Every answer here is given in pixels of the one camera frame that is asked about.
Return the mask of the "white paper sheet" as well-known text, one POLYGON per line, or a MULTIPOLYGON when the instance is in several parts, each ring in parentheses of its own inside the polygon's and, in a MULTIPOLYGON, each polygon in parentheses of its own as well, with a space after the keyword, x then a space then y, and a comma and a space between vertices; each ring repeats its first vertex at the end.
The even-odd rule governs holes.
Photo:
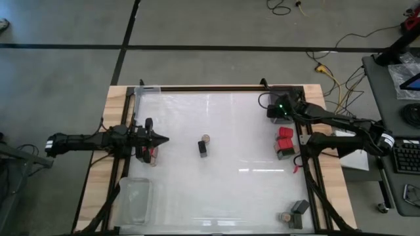
POLYGON ((340 158, 341 166, 353 168, 356 170, 369 170, 368 154, 361 149, 357 149, 352 153, 340 158))

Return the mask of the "gray office desk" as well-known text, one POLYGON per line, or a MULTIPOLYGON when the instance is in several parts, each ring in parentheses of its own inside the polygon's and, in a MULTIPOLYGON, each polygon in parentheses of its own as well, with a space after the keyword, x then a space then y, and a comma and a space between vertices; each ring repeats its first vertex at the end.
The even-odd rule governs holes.
MULTIPOLYGON (((389 129, 396 140, 420 141, 420 129, 406 124, 400 116, 400 109, 413 100, 399 100, 388 67, 380 66, 375 62, 376 56, 365 56, 362 65, 367 75, 375 103, 383 124, 389 129)), ((395 171, 394 157, 381 158, 383 170, 388 182, 390 197, 394 207, 401 216, 420 217, 420 207, 411 205, 403 200, 404 186, 411 184, 420 188, 420 174, 400 174, 395 171)))

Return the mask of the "large clear plastic bin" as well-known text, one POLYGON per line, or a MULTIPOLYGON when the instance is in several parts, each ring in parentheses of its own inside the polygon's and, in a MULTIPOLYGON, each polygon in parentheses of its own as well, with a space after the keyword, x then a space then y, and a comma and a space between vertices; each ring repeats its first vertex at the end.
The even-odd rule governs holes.
POLYGON ((124 177, 119 181, 117 226, 141 226, 148 223, 152 209, 153 185, 148 178, 124 177))

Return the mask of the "red tool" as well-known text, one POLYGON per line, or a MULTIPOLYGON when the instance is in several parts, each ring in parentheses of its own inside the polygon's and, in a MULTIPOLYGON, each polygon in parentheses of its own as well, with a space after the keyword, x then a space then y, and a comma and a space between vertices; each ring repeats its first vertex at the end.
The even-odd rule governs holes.
POLYGON ((420 5, 405 11, 406 19, 400 24, 401 32, 405 33, 420 24, 420 5))

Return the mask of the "black computer keyboard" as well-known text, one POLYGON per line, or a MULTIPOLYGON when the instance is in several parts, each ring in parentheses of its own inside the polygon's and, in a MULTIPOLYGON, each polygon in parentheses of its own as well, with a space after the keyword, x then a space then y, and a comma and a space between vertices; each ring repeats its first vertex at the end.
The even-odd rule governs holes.
POLYGON ((392 150, 395 172, 420 175, 420 141, 396 140, 392 150))

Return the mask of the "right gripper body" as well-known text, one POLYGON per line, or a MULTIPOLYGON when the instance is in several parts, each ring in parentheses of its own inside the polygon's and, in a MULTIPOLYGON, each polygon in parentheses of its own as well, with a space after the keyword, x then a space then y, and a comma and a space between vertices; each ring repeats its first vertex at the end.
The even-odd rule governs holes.
POLYGON ((289 120, 294 120, 296 115, 295 102, 288 94, 281 95, 278 98, 278 106, 281 109, 284 117, 289 120))

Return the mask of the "clear plastic bag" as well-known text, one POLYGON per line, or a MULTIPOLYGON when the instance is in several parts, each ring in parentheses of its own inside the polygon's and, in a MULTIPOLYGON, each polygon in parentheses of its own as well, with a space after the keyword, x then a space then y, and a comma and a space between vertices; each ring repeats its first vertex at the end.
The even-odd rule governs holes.
POLYGON ((394 89, 398 100, 420 101, 420 91, 401 90, 399 87, 402 83, 420 73, 420 63, 390 65, 388 66, 388 71, 394 83, 394 89))

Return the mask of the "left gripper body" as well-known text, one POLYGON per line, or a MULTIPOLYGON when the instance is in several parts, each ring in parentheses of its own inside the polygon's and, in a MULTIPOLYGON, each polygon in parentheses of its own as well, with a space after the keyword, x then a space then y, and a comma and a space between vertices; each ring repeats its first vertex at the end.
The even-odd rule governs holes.
POLYGON ((137 126, 137 122, 132 120, 130 131, 131 131, 131 144, 135 149, 135 157, 143 162, 151 163, 150 150, 152 149, 151 143, 151 132, 153 127, 153 121, 151 118, 146 118, 145 126, 137 126))

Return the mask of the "black metal stand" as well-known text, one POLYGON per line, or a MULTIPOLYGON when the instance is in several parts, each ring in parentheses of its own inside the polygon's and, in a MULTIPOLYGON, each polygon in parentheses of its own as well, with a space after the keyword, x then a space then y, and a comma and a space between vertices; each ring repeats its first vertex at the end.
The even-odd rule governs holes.
POLYGON ((7 232, 28 178, 36 173, 34 165, 51 168, 53 160, 40 157, 33 144, 8 145, 0 132, 0 236, 7 232))

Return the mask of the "black desk leg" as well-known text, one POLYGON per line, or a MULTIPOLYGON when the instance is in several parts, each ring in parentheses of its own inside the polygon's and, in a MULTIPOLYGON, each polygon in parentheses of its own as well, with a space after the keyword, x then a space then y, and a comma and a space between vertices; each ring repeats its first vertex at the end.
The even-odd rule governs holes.
POLYGON ((387 180, 387 176, 384 169, 384 164, 380 157, 375 158, 377 168, 379 169, 379 174, 381 179, 379 180, 379 187, 381 190, 381 194, 383 196, 383 203, 386 204, 386 206, 390 209, 394 208, 394 201, 392 198, 392 193, 389 188, 389 182, 387 180))

